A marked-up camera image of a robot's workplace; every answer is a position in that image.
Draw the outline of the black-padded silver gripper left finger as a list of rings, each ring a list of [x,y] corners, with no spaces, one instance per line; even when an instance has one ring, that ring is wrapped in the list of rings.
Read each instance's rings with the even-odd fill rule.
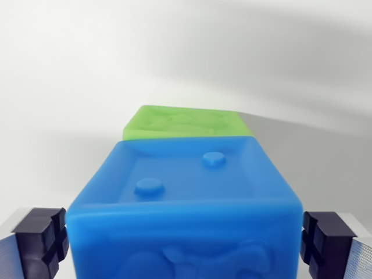
[[[69,250],[65,208],[19,208],[1,224],[1,278],[54,278]]]

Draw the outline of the black-padded silver gripper right finger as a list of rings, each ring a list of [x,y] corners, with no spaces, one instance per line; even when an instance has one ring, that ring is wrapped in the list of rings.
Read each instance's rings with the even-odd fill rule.
[[[301,258],[312,278],[371,278],[371,232],[351,213],[304,212]]]

